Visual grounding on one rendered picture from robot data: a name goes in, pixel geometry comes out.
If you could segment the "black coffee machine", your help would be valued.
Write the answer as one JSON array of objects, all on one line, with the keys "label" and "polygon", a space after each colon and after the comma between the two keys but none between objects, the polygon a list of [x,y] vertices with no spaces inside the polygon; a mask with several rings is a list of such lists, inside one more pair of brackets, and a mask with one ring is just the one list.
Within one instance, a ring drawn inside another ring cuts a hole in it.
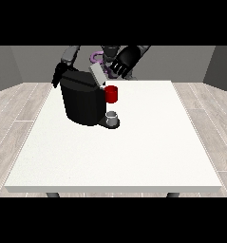
[{"label": "black coffee machine", "polygon": [[106,124],[104,87],[99,87],[90,72],[68,70],[60,80],[67,117],[80,125],[101,125],[108,129],[120,126]]}]

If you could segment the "red pod holder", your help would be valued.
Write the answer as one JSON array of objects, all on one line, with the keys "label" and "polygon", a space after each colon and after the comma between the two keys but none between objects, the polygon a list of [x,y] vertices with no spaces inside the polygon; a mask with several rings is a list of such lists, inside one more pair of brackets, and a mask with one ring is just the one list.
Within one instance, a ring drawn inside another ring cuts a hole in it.
[{"label": "red pod holder", "polygon": [[104,88],[105,101],[107,103],[115,103],[118,100],[118,87],[115,85],[108,85]]}]

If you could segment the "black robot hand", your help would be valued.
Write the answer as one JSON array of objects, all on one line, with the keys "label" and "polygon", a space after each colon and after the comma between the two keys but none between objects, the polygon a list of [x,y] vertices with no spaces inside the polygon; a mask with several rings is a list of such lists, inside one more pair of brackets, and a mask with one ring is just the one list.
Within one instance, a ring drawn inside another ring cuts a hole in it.
[{"label": "black robot hand", "polygon": [[141,50],[137,46],[125,47],[112,62],[109,69],[114,78],[133,79],[133,67],[141,58]]},{"label": "black robot hand", "polygon": [[59,63],[56,67],[55,67],[55,71],[52,77],[52,84],[54,87],[57,87],[57,85],[59,84],[62,75],[68,70],[68,66],[66,63]]}]

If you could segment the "pale grey machine lid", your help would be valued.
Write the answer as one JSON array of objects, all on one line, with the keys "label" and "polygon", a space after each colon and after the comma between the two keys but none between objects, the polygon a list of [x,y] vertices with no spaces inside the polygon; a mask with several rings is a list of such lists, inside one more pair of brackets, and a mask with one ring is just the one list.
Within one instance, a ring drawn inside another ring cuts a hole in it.
[{"label": "pale grey machine lid", "polygon": [[102,67],[100,66],[99,63],[95,63],[89,67],[89,71],[93,75],[95,82],[97,83],[98,86],[102,86],[107,78],[104,75],[104,71],[102,70]]}]

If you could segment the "small grey cup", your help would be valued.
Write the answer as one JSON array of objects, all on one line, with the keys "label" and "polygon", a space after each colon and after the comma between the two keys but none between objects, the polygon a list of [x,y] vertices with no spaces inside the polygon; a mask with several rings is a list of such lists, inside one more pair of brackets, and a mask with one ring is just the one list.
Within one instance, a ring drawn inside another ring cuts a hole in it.
[{"label": "small grey cup", "polygon": [[108,111],[106,114],[106,124],[109,126],[114,126],[118,122],[118,115],[115,111]]}]

